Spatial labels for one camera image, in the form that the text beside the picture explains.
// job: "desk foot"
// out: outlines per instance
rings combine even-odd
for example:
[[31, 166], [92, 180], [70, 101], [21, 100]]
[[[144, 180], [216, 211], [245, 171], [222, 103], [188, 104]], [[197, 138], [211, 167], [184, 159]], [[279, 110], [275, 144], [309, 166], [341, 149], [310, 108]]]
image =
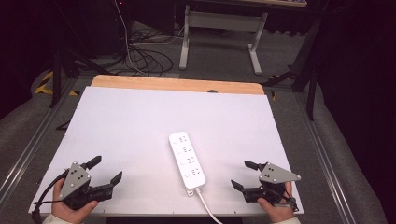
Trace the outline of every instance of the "desk foot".
[[178, 66], [180, 70], [186, 70], [187, 68], [187, 59], [189, 57], [189, 44], [190, 40], [187, 40], [187, 42], [183, 43], [183, 46], [181, 47], [180, 64]]
[[247, 45], [248, 53], [250, 55], [251, 63], [253, 64], [254, 74], [257, 76], [262, 74], [262, 69], [260, 68], [259, 59], [257, 58], [256, 51], [252, 51], [251, 44]]

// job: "socket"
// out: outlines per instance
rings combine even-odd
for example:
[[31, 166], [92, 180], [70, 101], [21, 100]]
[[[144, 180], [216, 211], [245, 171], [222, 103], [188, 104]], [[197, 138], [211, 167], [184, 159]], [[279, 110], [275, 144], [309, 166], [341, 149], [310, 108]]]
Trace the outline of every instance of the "socket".
[[206, 182], [201, 164], [195, 154], [191, 140], [185, 132], [171, 134], [169, 142], [184, 186], [188, 195], [191, 196], [194, 189], [201, 187]]

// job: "white tabletop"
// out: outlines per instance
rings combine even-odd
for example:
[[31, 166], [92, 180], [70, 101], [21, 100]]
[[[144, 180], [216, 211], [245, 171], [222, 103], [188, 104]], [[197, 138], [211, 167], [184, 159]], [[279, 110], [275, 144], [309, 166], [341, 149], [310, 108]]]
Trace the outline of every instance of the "white tabletop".
[[[184, 190], [169, 145], [169, 135], [182, 131], [205, 172], [202, 193], [212, 213], [263, 214], [257, 203], [245, 202], [231, 179], [245, 188], [260, 185], [260, 172], [244, 161], [290, 166], [267, 96], [231, 93], [87, 87], [34, 202], [73, 161], [101, 155], [102, 162], [88, 171], [91, 186], [109, 183], [119, 171], [123, 175], [113, 199], [99, 203], [94, 214], [207, 216], [199, 197]], [[294, 184], [292, 194], [303, 213]], [[51, 200], [51, 193], [45, 200]], [[41, 213], [50, 213], [50, 204], [43, 204]]]

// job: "person's left hand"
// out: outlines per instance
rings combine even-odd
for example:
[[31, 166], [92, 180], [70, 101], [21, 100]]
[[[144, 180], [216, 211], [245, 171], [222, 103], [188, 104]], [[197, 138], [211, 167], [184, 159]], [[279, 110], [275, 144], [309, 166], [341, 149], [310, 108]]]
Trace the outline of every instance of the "person's left hand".
[[[58, 180], [53, 187], [53, 201], [59, 200], [59, 194], [61, 193], [62, 185], [64, 184], [64, 179]], [[90, 212], [98, 205], [97, 201], [92, 201], [85, 204], [84, 207], [78, 209], [77, 211], [69, 208], [65, 203], [58, 202], [53, 203], [51, 207], [51, 213], [63, 221], [70, 223], [79, 224], [82, 220], [90, 214]]]

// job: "hand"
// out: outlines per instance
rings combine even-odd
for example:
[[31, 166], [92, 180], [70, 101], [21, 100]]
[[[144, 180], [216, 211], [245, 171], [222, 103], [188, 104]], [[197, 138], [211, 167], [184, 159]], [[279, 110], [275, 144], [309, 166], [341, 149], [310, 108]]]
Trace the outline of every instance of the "hand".
[[[291, 197], [291, 183], [285, 183], [285, 196]], [[259, 198], [257, 203], [262, 207], [262, 209], [268, 214], [271, 219], [271, 222], [282, 222], [294, 217], [294, 211], [291, 207], [273, 207], [270, 203], [267, 202], [264, 198]]]
[[[64, 184], [64, 179], [58, 180], [53, 187], [53, 200], [59, 200], [59, 194], [61, 193], [62, 185]], [[79, 224], [82, 220], [98, 205], [97, 201], [92, 201], [85, 204], [84, 207], [75, 211], [69, 208], [65, 203], [58, 202], [53, 203], [51, 207], [51, 213], [64, 221]]]

